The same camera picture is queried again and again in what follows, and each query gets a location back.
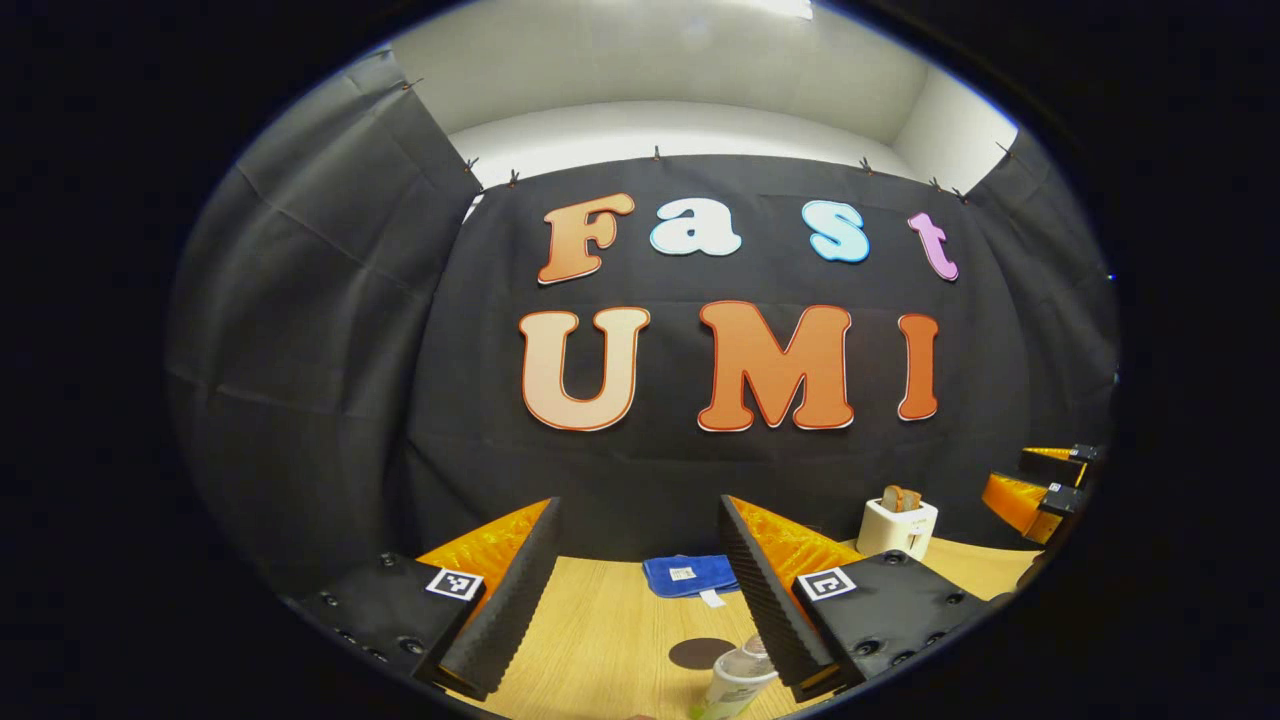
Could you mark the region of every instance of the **blue towel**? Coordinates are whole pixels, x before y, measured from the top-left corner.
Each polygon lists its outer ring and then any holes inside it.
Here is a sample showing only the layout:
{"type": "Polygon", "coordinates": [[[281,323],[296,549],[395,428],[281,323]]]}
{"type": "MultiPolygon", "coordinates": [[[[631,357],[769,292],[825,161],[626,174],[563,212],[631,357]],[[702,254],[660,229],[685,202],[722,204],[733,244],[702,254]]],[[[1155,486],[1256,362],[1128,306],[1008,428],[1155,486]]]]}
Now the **blue towel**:
{"type": "Polygon", "coordinates": [[[649,589],[658,597],[692,597],[708,589],[737,589],[737,578],[723,555],[654,557],[645,560],[643,568],[649,589]]]}

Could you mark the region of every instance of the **black fabric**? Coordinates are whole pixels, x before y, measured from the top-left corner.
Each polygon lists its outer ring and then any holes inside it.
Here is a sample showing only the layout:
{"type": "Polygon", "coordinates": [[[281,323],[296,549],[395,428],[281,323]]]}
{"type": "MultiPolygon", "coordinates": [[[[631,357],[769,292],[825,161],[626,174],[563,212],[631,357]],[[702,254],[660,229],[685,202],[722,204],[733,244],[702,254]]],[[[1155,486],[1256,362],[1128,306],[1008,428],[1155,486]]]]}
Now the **black fabric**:
{"type": "Polygon", "coordinates": [[[403,85],[374,53],[278,118],[209,200],[175,279],[165,368],[191,477],[282,592],[416,541],[383,477],[480,187],[403,85]]]}
{"type": "MultiPolygon", "coordinates": [[[[499,186],[462,227],[422,336],[403,464],[424,547],[548,496],[564,500],[563,552],[607,560],[717,552],[721,493],[763,505],[835,538],[858,533],[863,505],[884,484],[938,506],[936,534],[1027,547],[980,500],[989,470],[1016,465],[1021,447],[1107,439],[1117,338],[1115,307],[1088,223],[1024,132],[963,205],[928,184],[844,165],[748,156],[607,163],[499,186]],[[635,199],[614,243],[590,252],[602,268],[539,286],[557,208],[614,192],[635,199]],[[669,256],[649,232],[658,206],[709,197],[732,211],[732,255],[669,256]],[[800,217],[810,200],[849,202],[864,218],[870,255],[828,263],[800,217]],[[960,268],[955,283],[925,261],[906,220],[928,213],[960,268]],[[847,309],[847,398],[852,425],[768,428],[756,413],[742,433],[696,424],[710,400],[713,342],[699,309],[756,304],[785,343],[801,311],[847,309]],[[593,397],[603,373],[595,313],[645,307],[635,401],[594,433],[553,429],[521,396],[520,319],[579,316],[567,341],[564,389],[593,397]],[[906,348],[897,319],[933,316],[931,419],[897,418],[906,348]]],[[[748,406],[754,398],[748,393],[748,406]]]]}

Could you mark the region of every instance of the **plastic bottle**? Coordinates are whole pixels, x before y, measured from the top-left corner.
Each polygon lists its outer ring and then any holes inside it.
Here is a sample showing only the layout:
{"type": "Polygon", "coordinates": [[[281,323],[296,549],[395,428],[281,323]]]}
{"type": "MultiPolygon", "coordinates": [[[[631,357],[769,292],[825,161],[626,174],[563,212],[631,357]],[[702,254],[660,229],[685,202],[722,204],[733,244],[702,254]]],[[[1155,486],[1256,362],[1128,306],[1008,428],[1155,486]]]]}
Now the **plastic bottle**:
{"type": "Polygon", "coordinates": [[[692,720],[726,720],[740,715],[746,706],[778,676],[764,651],[764,642],[755,634],[742,647],[733,648],[716,660],[712,684],[703,701],[690,710],[692,720]]]}

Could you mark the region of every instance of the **wooden table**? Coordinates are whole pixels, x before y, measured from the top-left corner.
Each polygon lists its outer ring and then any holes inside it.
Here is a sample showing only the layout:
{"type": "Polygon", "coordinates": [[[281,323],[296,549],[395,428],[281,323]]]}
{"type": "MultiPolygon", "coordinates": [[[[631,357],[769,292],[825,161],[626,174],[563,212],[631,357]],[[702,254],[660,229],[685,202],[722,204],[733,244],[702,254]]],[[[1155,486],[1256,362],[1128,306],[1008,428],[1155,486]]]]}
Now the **wooden table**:
{"type": "MultiPolygon", "coordinates": [[[[1036,553],[933,538],[924,564],[989,600],[1012,591],[1036,553]]],[[[454,697],[515,720],[685,720],[712,673],[673,664],[671,647],[692,638],[740,644],[755,633],[742,593],[721,598],[714,609],[699,597],[659,598],[639,562],[561,557],[498,692],[483,703],[454,697]]],[[[774,682],[741,717],[778,717],[823,700],[796,703],[774,682]]]]}

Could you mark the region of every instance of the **dark circle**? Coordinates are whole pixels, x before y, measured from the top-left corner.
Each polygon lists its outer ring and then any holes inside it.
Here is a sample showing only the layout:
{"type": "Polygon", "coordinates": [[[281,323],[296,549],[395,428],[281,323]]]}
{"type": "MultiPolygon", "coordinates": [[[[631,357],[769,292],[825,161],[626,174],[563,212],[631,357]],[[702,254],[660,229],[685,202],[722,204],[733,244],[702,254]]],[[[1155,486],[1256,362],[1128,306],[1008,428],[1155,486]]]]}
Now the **dark circle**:
{"type": "Polygon", "coordinates": [[[694,638],[671,646],[667,659],[689,670],[710,670],[716,660],[736,644],[718,638],[694,638]]]}

